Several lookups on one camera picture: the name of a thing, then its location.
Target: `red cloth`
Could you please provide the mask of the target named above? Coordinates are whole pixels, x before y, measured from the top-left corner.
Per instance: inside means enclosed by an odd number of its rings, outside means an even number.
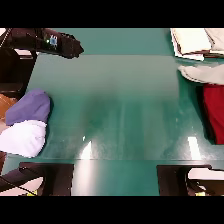
[[[204,103],[216,144],[224,144],[224,86],[205,84]]]

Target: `green table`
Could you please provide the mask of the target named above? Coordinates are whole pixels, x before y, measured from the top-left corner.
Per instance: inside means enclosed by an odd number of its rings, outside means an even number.
[[[158,195],[157,164],[222,168],[223,146],[204,138],[195,83],[177,71],[201,62],[173,57],[167,30],[58,31],[74,34],[85,54],[38,56],[28,90],[53,99],[47,143],[34,159],[8,155],[3,173],[19,161],[74,163],[74,195]]]

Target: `green tabletop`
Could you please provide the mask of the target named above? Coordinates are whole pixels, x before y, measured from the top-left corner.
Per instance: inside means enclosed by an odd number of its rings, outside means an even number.
[[[53,100],[46,145],[34,159],[8,155],[3,173],[19,161],[74,163],[74,195],[158,195],[157,164],[222,165],[223,146],[204,138],[196,84],[177,71],[201,62],[171,56],[166,29],[58,31],[75,35],[85,54],[38,56],[28,90]],[[93,173],[82,190],[85,167]]]

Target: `glossy table surface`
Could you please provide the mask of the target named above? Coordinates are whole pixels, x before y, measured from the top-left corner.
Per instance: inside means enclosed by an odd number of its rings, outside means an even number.
[[[173,57],[166,29],[57,30],[77,37],[85,53],[38,56],[28,90],[53,100],[46,145],[34,159],[8,155],[3,173],[15,161],[64,161],[75,164],[73,195],[158,195],[157,164],[220,168],[224,146],[204,138],[197,84],[177,71],[218,60]]]

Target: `brown object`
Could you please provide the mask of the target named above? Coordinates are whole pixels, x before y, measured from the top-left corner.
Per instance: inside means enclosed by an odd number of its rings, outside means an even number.
[[[5,113],[6,111],[13,106],[15,103],[17,103],[17,100],[14,98],[8,98],[7,96],[4,96],[3,94],[0,94],[0,120],[5,119]]]

